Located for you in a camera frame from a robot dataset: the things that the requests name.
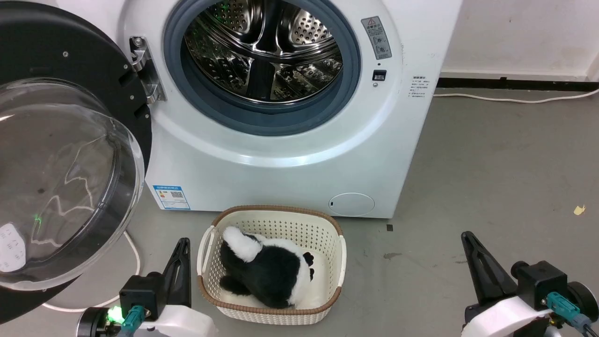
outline basket handle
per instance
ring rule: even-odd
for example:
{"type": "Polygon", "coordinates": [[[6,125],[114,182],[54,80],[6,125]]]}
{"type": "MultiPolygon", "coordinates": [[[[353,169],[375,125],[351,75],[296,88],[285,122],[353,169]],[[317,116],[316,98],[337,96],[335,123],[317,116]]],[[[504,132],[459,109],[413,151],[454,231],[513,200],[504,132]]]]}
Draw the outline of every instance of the basket handle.
{"type": "Polygon", "coordinates": [[[206,229],[206,232],[202,236],[202,241],[200,241],[199,243],[198,260],[196,261],[198,268],[198,276],[202,276],[202,273],[206,269],[206,264],[208,264],[208,261],[205,260],[207,260],[208,258],[208,252],[210,251],[210,248],[212,248],[212,242],[214,241],[213,230],[213,225],[208,227],[208,229],[206,229]],[[206,243],[208,242],[208,237],[210,237],[210,243],[208,244],[208,246],[206,246],[206,243]]]}
{"type": "Polygon", "coordinates": [[[339,283],[337,286],[341,287],[345,279],[345,270],[347,269],[347,247],[345,246],[345,237],[343,235],[339,235],[339,240],[341,241],[341,273],[339,274],[339,283]]]}

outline black baseboard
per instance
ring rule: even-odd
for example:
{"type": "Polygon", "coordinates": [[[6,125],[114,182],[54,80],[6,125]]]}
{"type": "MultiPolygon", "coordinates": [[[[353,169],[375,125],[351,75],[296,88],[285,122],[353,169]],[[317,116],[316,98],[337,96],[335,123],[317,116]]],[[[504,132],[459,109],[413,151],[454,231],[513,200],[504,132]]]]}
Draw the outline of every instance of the black baseboard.
{"type": "Polygon", "coordinates": [[[448,77],[441,77],[437,82],[437,88],[480,88],[590,92],[599,89],[599,82],[525,81],[508,80],[505,77],[502,77],[498,80],[453,79],[448,77]]]}

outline warning label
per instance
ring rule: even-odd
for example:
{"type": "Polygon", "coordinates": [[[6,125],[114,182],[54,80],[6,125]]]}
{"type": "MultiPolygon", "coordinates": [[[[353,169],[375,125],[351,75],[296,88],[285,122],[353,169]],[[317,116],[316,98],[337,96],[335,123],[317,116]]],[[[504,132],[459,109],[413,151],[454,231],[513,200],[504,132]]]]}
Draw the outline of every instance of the warning label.
{"type": "Polygon", "coordinates": [[[189,203],[181,186],[154,185],[154,191],[162,202],[164,209],[189,210],[189,203]]]}
{"type": "Polygon", "coordinates": [[[425,98],[430,86],[431,81],[427,80],[426,76],[412,76],[408,97],[425,98]]]}
{"type": "Polygon", "coordinates": [[[377,60],[388,59],[391,55],[391,47],[387,41],[387,33],[380,22],[378,16],[367,17],[362,19],[362,25],[366,29],[366,34],[370,38],[370,43],[373,45],[374,55],[377,60]]]}

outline floor stain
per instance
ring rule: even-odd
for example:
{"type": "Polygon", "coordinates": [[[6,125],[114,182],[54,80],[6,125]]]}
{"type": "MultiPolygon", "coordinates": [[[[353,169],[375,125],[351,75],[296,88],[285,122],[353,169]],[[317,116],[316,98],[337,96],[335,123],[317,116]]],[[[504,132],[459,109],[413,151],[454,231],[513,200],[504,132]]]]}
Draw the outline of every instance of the floor stain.
{"type": "Polygon", "coordinates": [[[387,253],[387,254],[383,254],[383,258],[386,258],[387,260],[391,260],[392,258],[396,257],[396,256],[402,256],[402,253],[387,253]]]}
{"type": "Polygon", "coordinates": [[[360,267],[360,268],[364,268],[364,266],[362,265],[362,263],[357,259],[354,258],[354,261],[356,262],[356,264],[360,267]]]}

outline gray concrete floor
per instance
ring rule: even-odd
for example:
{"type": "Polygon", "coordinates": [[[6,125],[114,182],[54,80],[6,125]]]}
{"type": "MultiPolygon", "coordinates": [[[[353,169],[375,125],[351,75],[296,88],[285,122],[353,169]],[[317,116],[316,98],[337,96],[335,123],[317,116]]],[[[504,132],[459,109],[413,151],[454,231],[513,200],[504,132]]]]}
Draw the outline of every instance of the gray concrete floor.
{"type": "MultiPolygon", "coordinates": [[[[468,92],[528,100],[564,94],[468,92]]],[[[341,297],[322,322],[279,327],[236,321],[209,305],[195,283],[193,308],[212,316],[221,336],[459,336],[464,308],[476,301],[459,239],[466,230],[506,269],[518,260],[547,260],[598,292],[598,102],[436,98],[394,218],[339,219],[348,270],[341,297]],[[574,215],[583,204],[586,212],[574,215]]],[[[143,273],[162,270],[180,237],[191,238],[197,252],[214,217],[159,210],[146,190],[129,226],[143,273]]],[[[134,269],[123,237],[52,303],[102,302],[134,269]]],[[[72,336],[77,320],[77,314],[38,308],[0,326],[0,335],[72,336]]],[[[579,335],[566,329],[564,336],[579,335]]]]}

